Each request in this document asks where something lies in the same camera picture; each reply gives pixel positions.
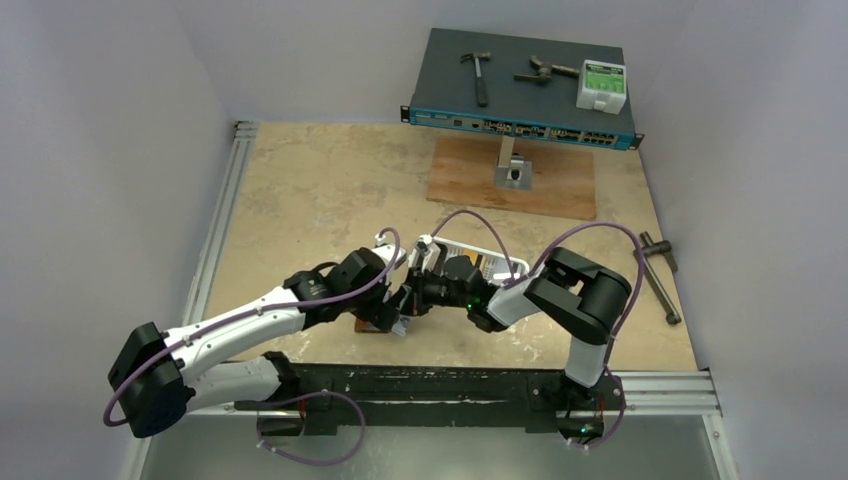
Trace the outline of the white plastic basket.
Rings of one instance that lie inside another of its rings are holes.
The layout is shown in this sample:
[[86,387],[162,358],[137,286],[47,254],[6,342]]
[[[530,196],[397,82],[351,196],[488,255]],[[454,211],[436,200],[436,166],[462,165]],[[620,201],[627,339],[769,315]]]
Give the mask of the white plastic basket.
[[465,254],[466,250],[483,252],[489,251],[494,256],[498,257],[498,261],[493,267],[487,268],[485,270],[480,270],[477,268],[481,271],[483,278],[487,282],[494,285],[501,285],[504,281],[509,280],[510,278],[517,279],[518,277],[525,275],[530,271],[530,266],[525,260],[519,258],[512,258],[510,261],[507,261],[506,256],[502,252],[487,250],[482,247],[473,246],[458,241],[449,240],[446,238],[437,238],[440,238],[447,246],[447,258],[444,262],[443,270],[440,274],[443,274],[446,271],[447,262],[449,259],[460,256],[468,257]]

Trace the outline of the white credit card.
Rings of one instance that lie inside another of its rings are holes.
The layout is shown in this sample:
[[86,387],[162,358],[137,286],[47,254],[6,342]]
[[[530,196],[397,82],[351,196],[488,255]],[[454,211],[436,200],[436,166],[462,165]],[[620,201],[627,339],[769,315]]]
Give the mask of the white credit card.
[[408,333],[408,328],[411,320],[407,317],[400,317],[391,327],[390,332],[400,336],[405,337]]

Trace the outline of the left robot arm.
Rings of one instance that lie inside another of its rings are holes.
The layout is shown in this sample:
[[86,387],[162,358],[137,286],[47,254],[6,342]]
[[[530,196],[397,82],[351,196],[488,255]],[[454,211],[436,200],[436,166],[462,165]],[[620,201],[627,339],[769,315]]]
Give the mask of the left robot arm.
[[405,261],[393,244],[359,248],[323,274],[303,270],[282,285],[225,314],[161,331],[148,322],[131,331],[107,379],[113,389],[103,414],[109,427],[126,425],[136,438],[157,435],[188,412],[231,401],[266,401],[284,409],[298,382],[281,354],[235,362],[233,356],[276,337],[340,316],[374,314],[381,326],[397,319],[388,279]]

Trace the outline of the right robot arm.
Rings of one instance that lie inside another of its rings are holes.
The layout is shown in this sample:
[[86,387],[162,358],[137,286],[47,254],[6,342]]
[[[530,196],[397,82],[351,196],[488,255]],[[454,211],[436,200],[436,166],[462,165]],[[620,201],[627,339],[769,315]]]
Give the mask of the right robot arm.
[[584,407],[601,391],[607,351],[617,320],[632,293],[618,273],[571,250],[556,247],[539,273],[506,288],[509,266],[503,256],[468,251],[440,253],[429,266],[410,262],[404,281],[408,296],[403,319],[421,317],[434,307],[463,309],[477,328],[501,332],[536,313],[543,313],[571,335],[561,392]]

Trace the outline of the brown leather card holder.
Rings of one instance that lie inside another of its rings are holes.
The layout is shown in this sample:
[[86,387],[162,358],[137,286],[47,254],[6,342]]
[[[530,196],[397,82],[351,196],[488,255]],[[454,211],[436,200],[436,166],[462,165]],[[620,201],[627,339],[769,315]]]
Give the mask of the brown leather card holder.
[[388,329],[380,329],[372,323],[356,318],[354,322],[354,332],[355,333],[369,333],[369,334],[389,334],[393,333],[395,330],[394,327],[389,327]]

